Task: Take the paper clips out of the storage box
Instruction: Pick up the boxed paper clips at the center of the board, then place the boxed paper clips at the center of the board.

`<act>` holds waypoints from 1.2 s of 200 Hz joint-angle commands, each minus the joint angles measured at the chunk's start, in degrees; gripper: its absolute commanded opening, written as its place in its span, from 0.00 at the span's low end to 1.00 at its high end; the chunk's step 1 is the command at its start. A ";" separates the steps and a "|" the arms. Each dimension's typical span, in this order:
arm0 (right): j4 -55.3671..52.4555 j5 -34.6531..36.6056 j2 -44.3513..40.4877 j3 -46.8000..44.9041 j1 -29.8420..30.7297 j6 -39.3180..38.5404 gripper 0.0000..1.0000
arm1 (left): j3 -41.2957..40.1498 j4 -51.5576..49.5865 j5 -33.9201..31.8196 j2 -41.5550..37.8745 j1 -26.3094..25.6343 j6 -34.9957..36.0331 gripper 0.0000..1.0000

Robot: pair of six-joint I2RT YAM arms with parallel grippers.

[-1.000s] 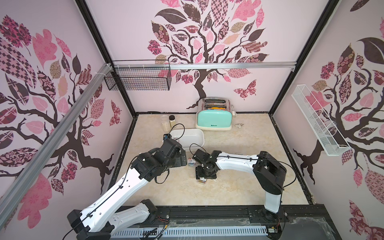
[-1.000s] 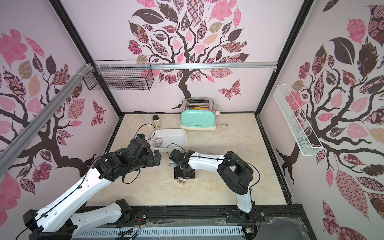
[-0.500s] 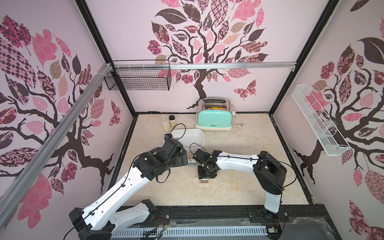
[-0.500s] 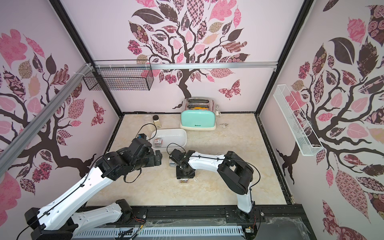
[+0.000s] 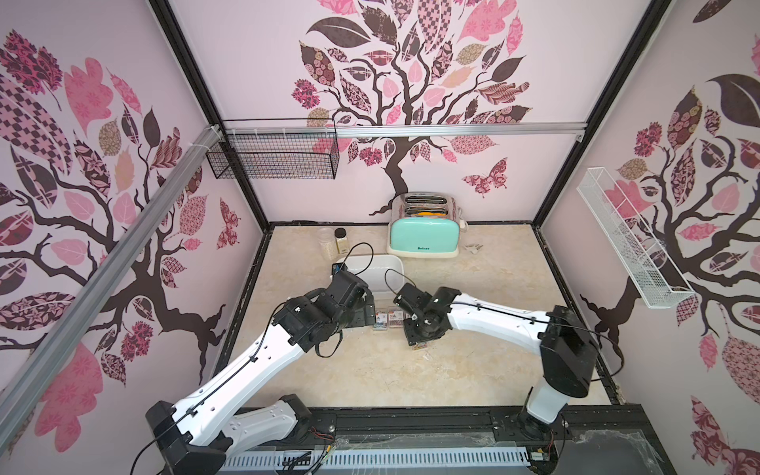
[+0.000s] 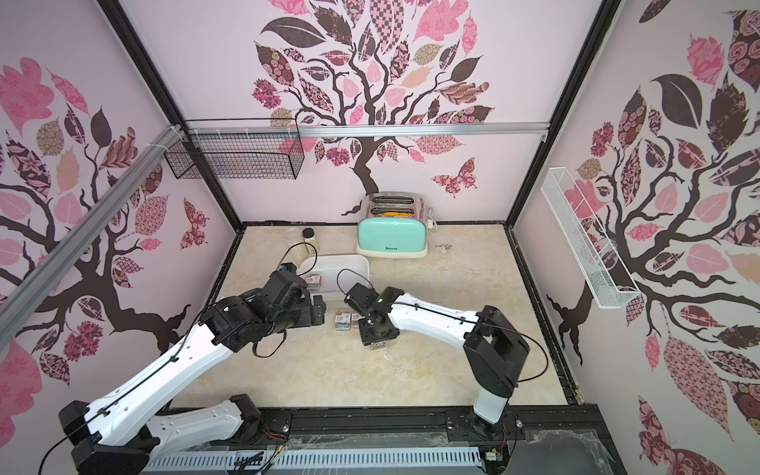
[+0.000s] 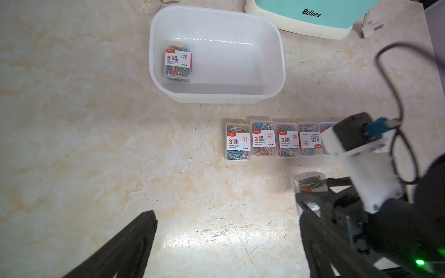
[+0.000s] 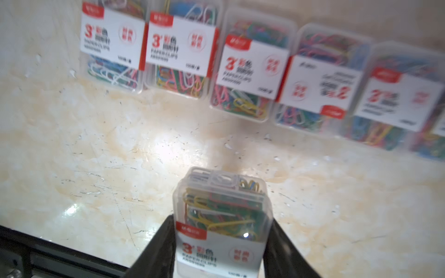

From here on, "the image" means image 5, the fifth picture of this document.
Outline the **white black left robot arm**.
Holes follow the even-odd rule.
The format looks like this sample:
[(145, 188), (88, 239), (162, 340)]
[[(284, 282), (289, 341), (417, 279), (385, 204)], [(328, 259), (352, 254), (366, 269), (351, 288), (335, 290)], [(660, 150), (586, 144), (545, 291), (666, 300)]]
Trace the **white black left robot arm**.
[(341, 268), (328, 287), (277, 305), (261, 336), (204, 386), (176, 403), (155, 403), (146, 420), (162, 473), (216, 474), (240, 452), (306, 437), (312, 413), (295, 395), (245, 414), (240, 409), (278, 372), (340, 336), (372, 303), (367, 283)]

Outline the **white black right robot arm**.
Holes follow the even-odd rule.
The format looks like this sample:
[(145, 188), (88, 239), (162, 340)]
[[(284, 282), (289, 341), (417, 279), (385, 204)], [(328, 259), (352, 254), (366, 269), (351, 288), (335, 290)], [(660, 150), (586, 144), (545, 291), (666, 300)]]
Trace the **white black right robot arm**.
[(429, 294), (411, 283), (396, 293), (394, 303), (409, 315), (404, 332), (410, 346), (439, 340), (449, 331), (466, 331), (494, 336), (540, 357), (542, 376), (514, 417), (529, 441), (546, 439), (570, 400), (589, 394), (602, 336), (584, 327), (567, 307), (521, 310), (449, 287)]

